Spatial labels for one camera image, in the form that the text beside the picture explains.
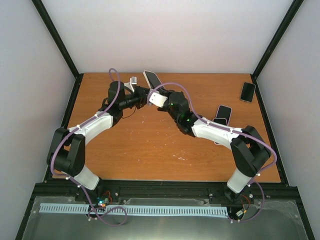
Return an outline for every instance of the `orange wooden surface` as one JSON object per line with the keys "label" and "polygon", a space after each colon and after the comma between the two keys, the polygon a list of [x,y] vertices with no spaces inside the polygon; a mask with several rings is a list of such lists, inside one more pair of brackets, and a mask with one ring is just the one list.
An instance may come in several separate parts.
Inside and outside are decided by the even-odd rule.
{"label": "orange wooden surface", "polygon": [[[128,82],[136,76],[138,85],[147,87],[142,73],[121,73]],[[213,119],[219,105],[232,108],[229,125],[254,126],[269,143],[257,98],[241,101],[249,74],[159,73],[163,83],[177,82],[186,87],[198,114]],[[111,80],[107,73],[86,73],[69,122],[69,127],[92,117],[108,96]],[[177,86],[167,89],[180,91]],[[123,117],[133,109],[126,109]],[[225,182],[235,170],[232,152],[212,141],[182,134],[166,112],[145,106],[115,127],[101,133],[86,146],[86,165],[103,179],[211,181]],[[260,182],[280,182],[276,166],[257,178]]]}

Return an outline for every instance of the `white wall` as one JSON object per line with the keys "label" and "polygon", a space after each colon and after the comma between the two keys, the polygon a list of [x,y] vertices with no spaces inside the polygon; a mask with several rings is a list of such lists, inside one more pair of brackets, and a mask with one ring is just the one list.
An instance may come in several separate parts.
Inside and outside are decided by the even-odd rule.
{"label": "white wall", "polygon": [[74,78],[31,0],[0,1],[0,48],[0,239],[11,240],[43,180]]}
{"label": "white wall", "polygon": [[320,1],[304,1],[258,78],[289,182],[320,239]]}
{"label": "white wall", "polygon": [[252,73],[292,0],[43,3],[82,73]]}

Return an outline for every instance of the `phone screen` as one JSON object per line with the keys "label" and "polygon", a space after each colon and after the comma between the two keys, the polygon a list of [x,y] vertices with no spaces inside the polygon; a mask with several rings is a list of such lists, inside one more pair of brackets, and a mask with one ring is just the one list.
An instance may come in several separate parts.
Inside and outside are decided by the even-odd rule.
{"label": "phone screen", "polygon": [[144,78],[148,83],[149,88],[154,89],[155,87],[162,84],[160,79],[158,78],[157,74],[152,71],[143,71]]}
{"label": "phone screen", "polygon": [[225,119],[225,118],[215,118],[215,119],[213,119],[213,122],[217,123],[217,124],[222,124],[222,125],[225,125],[225,126],[228,125],[227,124],[227,119]]}
{"label": "phone screen", "polygon": [[256,90],[256,85],[245,82],[242,87],[240,99],[242,101],[251,103],[252,100],[254,99],[255,90]]}
{"label": "phone screen", "polygon": [[216,119],[226,119],[226,124],[229,125],[232,109],[228,106],[220,105],[216,113]]}

